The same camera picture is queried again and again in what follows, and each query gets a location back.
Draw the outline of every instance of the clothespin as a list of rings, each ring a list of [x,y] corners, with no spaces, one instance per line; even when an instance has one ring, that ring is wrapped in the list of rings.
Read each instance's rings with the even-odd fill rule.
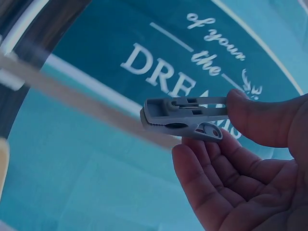
[[[140,111],[143,127],[148,131],[219,142],[222,132],[214,123],[228,119],[226,107],[205,107],[226,104],[226,97],[148,99]]]

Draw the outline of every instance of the plastic clothespin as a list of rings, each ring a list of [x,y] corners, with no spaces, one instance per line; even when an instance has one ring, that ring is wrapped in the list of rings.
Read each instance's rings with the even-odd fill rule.
[[[148,99],[140,111],[141,123],[148,131],[219,142],[222,132],[211,122],[228,119],[227,108],[204,106],[209,104],[226,105],[226,97]]]

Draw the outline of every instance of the teal banner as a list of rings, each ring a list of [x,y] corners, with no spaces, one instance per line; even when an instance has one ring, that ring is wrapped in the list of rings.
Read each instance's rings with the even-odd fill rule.
[[[266,102],[300,92],[267,45],[217,0],[94,1],[54,53],[139,104],[225,96],[232,88]],[[229,120],[217,124],[272,157],[273,149],[243,137]]]

